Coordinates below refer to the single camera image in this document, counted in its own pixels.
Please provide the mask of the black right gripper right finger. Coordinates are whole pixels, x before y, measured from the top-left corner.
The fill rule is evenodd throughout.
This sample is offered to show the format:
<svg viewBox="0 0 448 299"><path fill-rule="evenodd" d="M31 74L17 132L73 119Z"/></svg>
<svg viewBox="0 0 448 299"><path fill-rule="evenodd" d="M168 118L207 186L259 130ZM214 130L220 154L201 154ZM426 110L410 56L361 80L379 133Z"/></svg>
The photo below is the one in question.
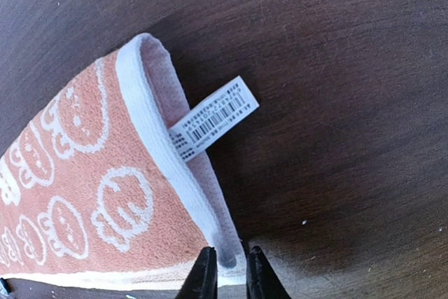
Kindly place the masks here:
<svg viewBox="0 0 448 299"><path fill-rule="evenodd" d="M250 299L291 299L259 246L247 258L246 297Z"/></svg>

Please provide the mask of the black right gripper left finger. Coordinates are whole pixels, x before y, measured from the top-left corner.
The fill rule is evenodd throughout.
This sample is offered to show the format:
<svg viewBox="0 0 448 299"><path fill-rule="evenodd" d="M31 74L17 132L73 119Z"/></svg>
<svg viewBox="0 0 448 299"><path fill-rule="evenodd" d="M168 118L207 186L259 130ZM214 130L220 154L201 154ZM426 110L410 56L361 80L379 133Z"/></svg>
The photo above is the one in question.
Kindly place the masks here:
<svg viewBox="0 0 448 299"><path fill-rule="evenodd" d="M217 299L218 267L216 250L204 247L175 299Z"/></svg>

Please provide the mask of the orange bunny pattern towel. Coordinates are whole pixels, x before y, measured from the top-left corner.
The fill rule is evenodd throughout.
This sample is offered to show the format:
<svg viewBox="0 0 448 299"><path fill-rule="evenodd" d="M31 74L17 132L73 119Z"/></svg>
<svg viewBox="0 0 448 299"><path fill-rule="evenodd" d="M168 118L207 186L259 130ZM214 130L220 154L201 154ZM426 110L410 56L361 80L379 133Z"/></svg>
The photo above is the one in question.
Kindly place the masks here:
<svg viewBox="0 0 448 299"><path fill-rule="evenodd" d="M140 34L72 79L1 156L1 276L176 290L199 252L218 285L246 258L209 158L169 129L189 112L171 57Z"/></svg>

